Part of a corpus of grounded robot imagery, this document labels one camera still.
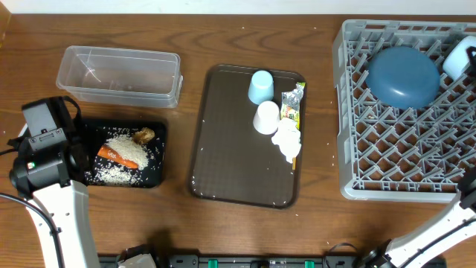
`wooden table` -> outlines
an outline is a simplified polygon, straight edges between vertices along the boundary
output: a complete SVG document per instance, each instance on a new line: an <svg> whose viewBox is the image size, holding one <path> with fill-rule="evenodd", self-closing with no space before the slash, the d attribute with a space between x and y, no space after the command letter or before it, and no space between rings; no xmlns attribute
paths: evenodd
<svg viewBox="0 0 476 268"><path fill-rule="evenodd" d="M175 109L80 103L102 118L166 120L165 181L152 190L89 187L89 217L99 253L116 254L142 243L163 252L322 255L350 242L372 249L401 236L443 205L359 202L338 187L338 113L332 84L332 42L345 19L476 22L465 16L178 16L15 15L0 50L0 144L25 123L20 106L64 95L55 85L65 49L93 45L175 52L184 87ZM300 194L277 211L198 200L185 187L207 70L229 63L296 71L309 85ZM317 146L310 146L310 141ZM0 145L0 150L7 146ZM15 154L0 158L0 191L16 194L8 172ZM445 253L451 268L476 265L476 240ZM26 210L0 200L0 267L43 267L39 240Z"/></svg>

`snack wrapper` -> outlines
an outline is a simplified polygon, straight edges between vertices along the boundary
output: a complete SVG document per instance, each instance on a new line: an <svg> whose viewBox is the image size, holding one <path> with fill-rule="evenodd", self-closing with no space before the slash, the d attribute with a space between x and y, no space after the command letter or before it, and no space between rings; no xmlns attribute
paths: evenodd
<svg viewBox="0 0 476 268"><path fill-rule="evenodd" d="M296 127L299 130L299 122L300 122L300 114L299 114L299 106L300 100L304 96L304 87L306 83L296 83L296 88L291 92L283 92L282 97L282 104L281 104L281 111L280 117L289 118L296 122Z"/></svg>

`light blue cup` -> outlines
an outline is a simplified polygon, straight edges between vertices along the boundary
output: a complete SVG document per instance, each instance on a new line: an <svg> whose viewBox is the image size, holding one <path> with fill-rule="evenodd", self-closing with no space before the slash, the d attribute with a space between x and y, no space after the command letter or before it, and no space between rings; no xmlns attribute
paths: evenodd
<svg viewBox="0 0 476 268"><path fill-rule="evenodd" d="M254 104L260 105L274 97L273 77L267 71L257 71L251 78L248 98Z"/></svg>

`plastic cup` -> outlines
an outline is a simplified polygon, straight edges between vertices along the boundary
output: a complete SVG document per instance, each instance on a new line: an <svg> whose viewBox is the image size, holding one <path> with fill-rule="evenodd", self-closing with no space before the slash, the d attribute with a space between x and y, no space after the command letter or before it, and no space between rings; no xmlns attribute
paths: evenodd
<svg viewBox="0 0 476 268"><path fill-rule="evenodd" d="M443 71L453 80L458 79L469 65L468 52L470 46L476 46L476 36L467 36L454 47L443 63Z"/></svg>
<svg viewBox="0 0 476 268"><path fill-rule="evenodd" d="M274 97L273 77L267 71L257 71L251 78L248 97L254 104L260 105Z"/></svg>
<svg viewBox="0 0 476 268"><path fill-rule="evenodd" d="M254 129L264 135L273 134L277 130L280 123L280 109L272 101L265 101L258 106L256 114L254 114Z"/></svg>

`blue bowl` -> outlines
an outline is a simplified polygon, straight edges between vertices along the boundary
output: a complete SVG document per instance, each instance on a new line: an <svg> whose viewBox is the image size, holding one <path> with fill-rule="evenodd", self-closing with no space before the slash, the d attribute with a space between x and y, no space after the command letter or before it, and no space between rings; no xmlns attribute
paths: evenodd
<svg viewBox="0 0 476 268"><path fill-rule="evenodd" d="M396 108L423 108L440 89L437 67L414 48L387 48L370 61L368 71L365 82L372 94Z"/></svg>

